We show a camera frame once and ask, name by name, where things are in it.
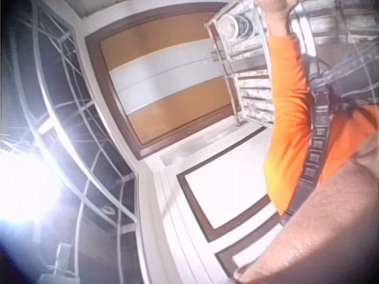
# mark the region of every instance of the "orange sleeve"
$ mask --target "orange sleeve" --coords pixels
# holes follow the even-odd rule
[[[274,129],[264,164],[268,195],[279,214],[288,207],[311,135],[311,94],[294,36],[268,40],[272,62]]]

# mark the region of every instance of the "white wall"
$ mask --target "white wall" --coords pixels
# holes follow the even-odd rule
[[[210,39],[177,44],[110,71],[126,114],[169,95],[222,76]]]

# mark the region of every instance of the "skin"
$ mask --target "skin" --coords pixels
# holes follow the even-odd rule
[[[288,15],[298,1],[260,0],[258,4],[266,13],[270,35],[289,35]],[[235,272],[235,279],[310,284],[367,276],[379,255],[378,145],[376,133],[313,192],[253,265]]]

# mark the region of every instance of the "brown door frame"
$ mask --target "brown door frame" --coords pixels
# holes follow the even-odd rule
[[[116,21],[85,38],[89,58],[94,68],[95,76],[98,81],[105,103],[109,107],[112,116],[120,129],[124,139],[131,148],[138,160],[151,155],[171,144],[174,144],[200,130],[209,127],[220,120],[233,114],[230,105],[217,109],[203,117],[197,118],[175,130],[170,131],[154,140],[142,144],[134,131],[128,116],[125,114],[118,95],[114,89],[104,56],[101,50],[101,42],[108,37],[121,31],[133,28],[146,22],[159,20],[162,18],[173,17],[199,12],[218,12],[227,3],[225,2],[203,2],[193,4],[171,5],[162,8],[151,9],[146,12],[131,15],[122,20]]]

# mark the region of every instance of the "bright light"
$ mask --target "bright light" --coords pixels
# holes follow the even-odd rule
[[[59,196],[58,178],[43,161],[0,151],[0,220],[39,221]]]

